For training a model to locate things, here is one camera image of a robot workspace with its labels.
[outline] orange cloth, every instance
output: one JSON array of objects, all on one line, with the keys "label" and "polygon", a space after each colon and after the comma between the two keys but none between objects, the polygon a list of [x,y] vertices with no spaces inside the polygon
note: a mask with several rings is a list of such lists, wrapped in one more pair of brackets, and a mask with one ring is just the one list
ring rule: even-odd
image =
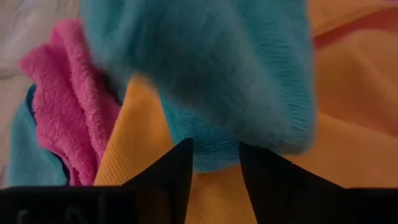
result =
[{"label": "orange cloth", "polygon": [[[338,2],[310,1],[318,45],[318,132],[309,153],[288,159],[344,187],[398,187],[398,36],[387,21],[342,29],[375,13],[390,13],[398,24],[398,14],[391,13],[397,4]],[[135,75],[95,185],[122,184],[171,147],[159,97]],[[193,175],[187,223],[255,222],[239,167]]]}]

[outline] microfiber cloth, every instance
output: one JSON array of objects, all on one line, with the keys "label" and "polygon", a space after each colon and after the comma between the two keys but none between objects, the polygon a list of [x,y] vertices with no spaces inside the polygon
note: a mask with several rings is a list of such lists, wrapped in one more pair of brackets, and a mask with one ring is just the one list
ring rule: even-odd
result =
[{"label": "microfiber cloth", "polygon": [[35,85],[29,88],[12,123],[10,160],[6,171],[7,187],[68,183],[62,162],[37,143],[36,125],[31,110],[35,89]]},{"label": "microfiber cloth", "polygon": [[33,109],[39,145],[63,159],[70,185],[92,185],[120,106],[91,64],[80,22],[59,22],[50,42],[19,64],[37,85]]},{"label": "microfiber cloth", "polygon": [[[333,7],[336,1],[314,0],[310,13],[331,18],[325,24],[341,22],[335,15],[341,14],[342,4],[349,4],[356,7],[348,14],[365,11],[361,13],[371,16],[369,1],[338,2]],[[377,6],[384,2],[374,1]],[[393,9],[365,23],[360,19],[349,29],[338,26],[323,33],[341,36],[316,53],[320,109],[315,144],[308,153],[288,158],[342,187],[398,187],[398,5]],[[156,94],[133,76],[95,185],[121,185],[170,149]],[[186,223],[257,223],[240,166],[193,174]]]},{"label": "microfiber cloth", "polygon": [[310,147],[305,1],[82,0],[81,16],[94,63],[113,83],[149,78],[174,143],[192,137],[204,163],[236,163],[235,139],[279,153]]}]

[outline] fluffy pink cloth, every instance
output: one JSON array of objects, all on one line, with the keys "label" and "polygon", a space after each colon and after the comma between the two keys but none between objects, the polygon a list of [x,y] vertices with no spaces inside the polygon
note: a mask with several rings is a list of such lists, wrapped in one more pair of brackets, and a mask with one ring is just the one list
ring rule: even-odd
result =
[{"label": "fluffy pink cloth", "polygon": [[70,185],[92,185],[120,106],[90,62],[80,22],[59,22],[50,43],[19,65],[37,85],[33,109],[40,146],[63,159]]}]

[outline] fabric texture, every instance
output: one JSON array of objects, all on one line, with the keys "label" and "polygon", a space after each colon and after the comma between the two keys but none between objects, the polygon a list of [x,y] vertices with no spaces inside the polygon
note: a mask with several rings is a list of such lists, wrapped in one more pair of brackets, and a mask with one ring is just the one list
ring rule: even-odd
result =
[{"label": "fabric texture", "polygon": [[37,143],[36,125],[31,110],[35,89],[35,85],[28,89],[26,99],[12,123],[6,187],[68,184],[62,162]]},{"label": "fabric texture", "polygon": [[[315,144],[308,153],[287,158],[342,187],[398,187],[397,5],[357,0],[355,7],[343,7],[351,3],[310,1],[312,30],[333,30],[314,34],[315,42],[322,42],[315,60],[320,105]],[[345,17],[354,12],[361,16]],[[330,20],[316,16],[326,14]],[[125,183],[173,145],[156,92],[137,78],[129,84],[95,185]],[[135,116],[145,125],[127,125]],[[255,222],[238,166],[193,175],[186,223]]]},{"label": "fabric texture", "polygon": [[235,139],[278,153],[312,143],[312,44],[304,1],[82,1],[96,65],[156,86],[195,171],[238,163]]},{"label": "fabric texture", "polygon": [[[157,92],[146,78],[134,75],[94,185],[121,185],[173,146]],[[255,221],[238,167],[193,174],[187,223]]]},{"label": "fabric texture", "polygon": [[39,145],[63,159],[70,185],[92,185],[120,108],[91,64],[80,22],[59,22],[51,41],[22,58],[20,67],[37,85]]}]

